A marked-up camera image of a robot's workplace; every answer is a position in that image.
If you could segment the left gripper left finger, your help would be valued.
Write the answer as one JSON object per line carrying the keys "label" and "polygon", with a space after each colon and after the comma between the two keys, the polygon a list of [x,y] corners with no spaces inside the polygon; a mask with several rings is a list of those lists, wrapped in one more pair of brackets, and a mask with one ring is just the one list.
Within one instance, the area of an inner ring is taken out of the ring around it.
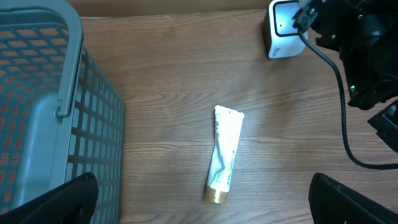
{"label": "left gripper left finger", "polygon": [[1,215],[1,224],[89,223],[98,195],[94,173],[86,172]]}

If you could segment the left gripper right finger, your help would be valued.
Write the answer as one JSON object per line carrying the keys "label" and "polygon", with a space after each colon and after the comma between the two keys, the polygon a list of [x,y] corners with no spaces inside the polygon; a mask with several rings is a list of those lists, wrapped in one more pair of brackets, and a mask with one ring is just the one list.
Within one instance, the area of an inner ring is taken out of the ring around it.
{"label": "left gripper right finger", "polygon": [[320,172],[313,175],[308,201],[314,223],[397,224],[396,212]]}

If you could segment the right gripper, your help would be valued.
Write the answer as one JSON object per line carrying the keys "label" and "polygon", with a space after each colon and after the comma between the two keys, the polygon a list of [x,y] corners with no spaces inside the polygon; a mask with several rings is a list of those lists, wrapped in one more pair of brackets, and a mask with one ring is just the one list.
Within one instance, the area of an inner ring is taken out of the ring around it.
{"label": "right gripper", "polygon": [[311,28],[320,34],[316,44],[320,47],[338,51],[339,38],[349,24],[350,17],[361,12],[358,1],[351,0],[312,0],[310,9],[314,9],[317,17]]}

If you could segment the white tube with gold cap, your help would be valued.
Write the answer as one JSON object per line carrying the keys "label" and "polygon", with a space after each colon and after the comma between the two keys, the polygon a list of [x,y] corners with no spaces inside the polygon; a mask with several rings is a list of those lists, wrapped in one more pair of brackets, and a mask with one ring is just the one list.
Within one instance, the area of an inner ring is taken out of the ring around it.
{"label": "white tube with gold cap", "polygon": [[215,145],[211,157],[204,199],[226,203],[231,185],[244,114],[224,106],[215,106]]}

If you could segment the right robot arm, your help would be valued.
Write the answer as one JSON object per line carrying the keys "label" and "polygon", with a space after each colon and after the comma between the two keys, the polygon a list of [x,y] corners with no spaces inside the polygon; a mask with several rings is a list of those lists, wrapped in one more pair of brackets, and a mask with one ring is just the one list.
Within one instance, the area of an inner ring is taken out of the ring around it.
{"label": "right robot arm", "polygon": [[319,47],[339,53],[349,105],[370,110],[397,96],[397,0],[316,0]]}

